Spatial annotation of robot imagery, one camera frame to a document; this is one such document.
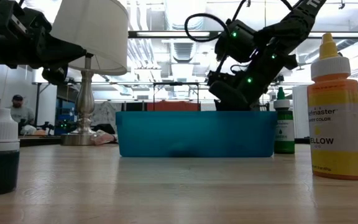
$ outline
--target red object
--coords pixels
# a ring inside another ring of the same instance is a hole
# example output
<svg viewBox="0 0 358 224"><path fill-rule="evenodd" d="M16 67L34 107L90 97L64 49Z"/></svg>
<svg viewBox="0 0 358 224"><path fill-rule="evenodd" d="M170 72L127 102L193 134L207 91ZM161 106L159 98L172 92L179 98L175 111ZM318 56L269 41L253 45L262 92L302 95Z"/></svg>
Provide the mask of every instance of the red object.
<svg viewBox="0 0 358 224"><path fill-rule="evenodd" d="M158 103L148 103L147 111L198 111L197 103L189 103L185 101L167 102L161 101Z"/></svg>

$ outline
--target white lampshade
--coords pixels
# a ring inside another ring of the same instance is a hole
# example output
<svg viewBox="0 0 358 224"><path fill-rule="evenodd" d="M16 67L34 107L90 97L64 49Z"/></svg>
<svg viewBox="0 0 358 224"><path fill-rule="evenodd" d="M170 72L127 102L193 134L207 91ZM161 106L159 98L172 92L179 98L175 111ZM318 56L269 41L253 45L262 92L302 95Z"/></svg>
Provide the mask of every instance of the white lampshade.
<svg viewBox="0 0 358 224"><path fill-rule="evenodd" d="M127 72L128 13L117 0L63 0L51 35L93 54L90 70L94 73ZM85 57L69 66L85 70Z"/></svg>

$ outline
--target green food color bottle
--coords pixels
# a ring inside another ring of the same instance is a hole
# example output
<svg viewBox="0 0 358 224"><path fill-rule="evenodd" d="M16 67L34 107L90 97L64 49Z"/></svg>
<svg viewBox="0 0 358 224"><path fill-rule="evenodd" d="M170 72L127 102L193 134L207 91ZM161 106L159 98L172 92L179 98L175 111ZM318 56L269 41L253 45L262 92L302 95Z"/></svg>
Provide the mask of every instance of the green food color bottle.
<svg viewBox="0 0 358 224"><path fill-rule="evenodd" d="M274 101L274 109L277 111L277 126L274 142L274 153L295 153L295 130L293 125L293 113L290 111L290 100L285 99L282 87L278 89L277 100Z"/></svg>

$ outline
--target lamp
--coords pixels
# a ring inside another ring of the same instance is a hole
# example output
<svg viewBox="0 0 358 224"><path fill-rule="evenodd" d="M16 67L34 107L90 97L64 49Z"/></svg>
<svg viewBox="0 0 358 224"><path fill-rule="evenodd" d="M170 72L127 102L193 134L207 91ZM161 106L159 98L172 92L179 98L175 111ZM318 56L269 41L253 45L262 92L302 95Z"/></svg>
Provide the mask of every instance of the lamp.
<svg viewBox="0 0 358 224"><path fill-rule="evenodd" d="M92 76L127 72L128 13L117 0L63 0L52 36L83 47L87 54L69 63L81 71L76 99L77 130L62 136L63 145L91 145L90 116L94 110Z"/></svg>

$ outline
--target table surface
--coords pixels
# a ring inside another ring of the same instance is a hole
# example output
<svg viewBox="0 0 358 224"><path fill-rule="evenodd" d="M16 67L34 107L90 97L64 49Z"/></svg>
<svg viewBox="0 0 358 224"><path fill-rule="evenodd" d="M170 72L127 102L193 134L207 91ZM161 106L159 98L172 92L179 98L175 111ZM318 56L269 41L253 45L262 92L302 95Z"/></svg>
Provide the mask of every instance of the table surface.
<svg viewBox="0 0 358 224"><path fill-rule="evenodd" d="M0 223L358 223L358 181L314 177L308 145L258 159L27 147L17 190L0 195Z"/></svg>

